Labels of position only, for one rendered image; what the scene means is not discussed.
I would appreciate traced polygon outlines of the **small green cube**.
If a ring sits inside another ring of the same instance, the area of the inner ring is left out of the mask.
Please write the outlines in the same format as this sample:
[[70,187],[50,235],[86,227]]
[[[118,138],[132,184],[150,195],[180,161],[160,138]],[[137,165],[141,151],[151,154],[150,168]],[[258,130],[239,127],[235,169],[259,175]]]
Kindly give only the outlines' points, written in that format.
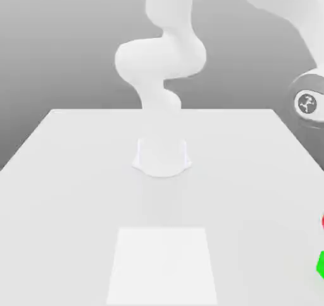
[[318,261],[316,263],[316,272],[324,279],[324,250],[322,250],[318,256]]

